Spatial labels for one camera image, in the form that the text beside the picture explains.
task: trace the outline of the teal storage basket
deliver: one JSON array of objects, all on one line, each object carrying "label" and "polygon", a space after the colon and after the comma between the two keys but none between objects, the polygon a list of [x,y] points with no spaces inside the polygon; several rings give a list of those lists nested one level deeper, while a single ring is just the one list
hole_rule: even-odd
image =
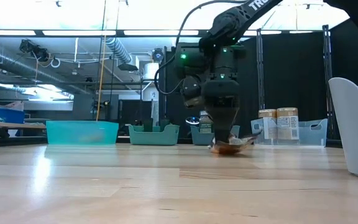
[{"label": "teal storage basket", "polygon": [[143,132],[143,126],[129,127],[129,138],[134,145],[174,146],[178,142],[179,126],[166,125],[160,132],[160,126],[154,126],[153,132]]},{"label": "teal storage basket", "polygon": [[[231,128],[231,133],[239,136],[240,126],[234,125]],[[193,140],[193,144],[196,146],[209,146],[211,144],[212,139],[214,138],[214,133],[200,133],[200,130],[196,126],[191,126],[191,138]]]},{"label": "teal storage basket", "polygon": [[115,144],[118,124],[106,121],[47,121],[49,144]]}]

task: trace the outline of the wooden table surface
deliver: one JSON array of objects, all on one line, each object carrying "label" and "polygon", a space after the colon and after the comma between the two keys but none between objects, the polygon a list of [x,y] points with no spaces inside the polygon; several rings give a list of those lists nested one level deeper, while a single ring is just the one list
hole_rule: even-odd
[{"label": "wooden table surface", "polygon": [[358,224],[342,149],[0,147],[0,223]]}]

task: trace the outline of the black backdrop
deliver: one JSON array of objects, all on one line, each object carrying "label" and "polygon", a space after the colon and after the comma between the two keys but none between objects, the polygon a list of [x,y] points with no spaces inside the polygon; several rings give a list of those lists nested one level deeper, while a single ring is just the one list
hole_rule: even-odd
[{"label": "black backdrop", "polygon": [[358,85],[358,29],[351,20],[331,29],[333,76]]},{"label": "black backdrop", "polygon": [[[303,121],[326,118],[322,33],[264,35],[263,42],[266,108],[297,107]],[[241,125],[240,134],[245,135],[251,132],[250,121],[257,119],[259,110],[256,38],[242,44],[247,57],[238,68],[242,93],[236,124]],[[165,75],[167,90],[172,90],[179,82],[172,65]],[[188,137],[190,131],[185,119],[198,116],[200,110],[186,109],[179,94],[167,96],[167,116],[181,126],[180,138]]]},{"label": "black backdrop", "polygon": [[323,33],[264,35],[266,108],[296,107],[300,121],[327,118]]}]

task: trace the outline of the label on jar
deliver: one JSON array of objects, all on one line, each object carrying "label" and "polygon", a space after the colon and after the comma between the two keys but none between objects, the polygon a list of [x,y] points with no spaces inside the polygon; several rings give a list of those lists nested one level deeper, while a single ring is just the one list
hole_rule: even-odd
[{"label": "label on jar", "polygon": [[281,116],[277,118],[278,138],[299,140],[298,116]]},{"label": "label on jar", "polygon": [[212,124],[200,124],[200,133],[212,133]]},{"label": "label on jar", "polygon": [[277,138],[277,119],[276,118],[263,118],[264,120],[264,138],[276,139]]}]

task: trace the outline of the brown food package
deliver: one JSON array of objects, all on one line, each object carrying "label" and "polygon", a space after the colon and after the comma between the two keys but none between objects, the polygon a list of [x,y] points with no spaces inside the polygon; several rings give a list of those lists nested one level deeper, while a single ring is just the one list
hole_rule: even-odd
[{"label": "brown food package", "polygon": [[241,139],[242,144],[229,144],[226,142],[218,141],[211,149],[212,153],[221,154],[221,155],[233,155],[239,153],[246,149],[247,146],[252,144],[257,136],[260,134],[251,134]]}]

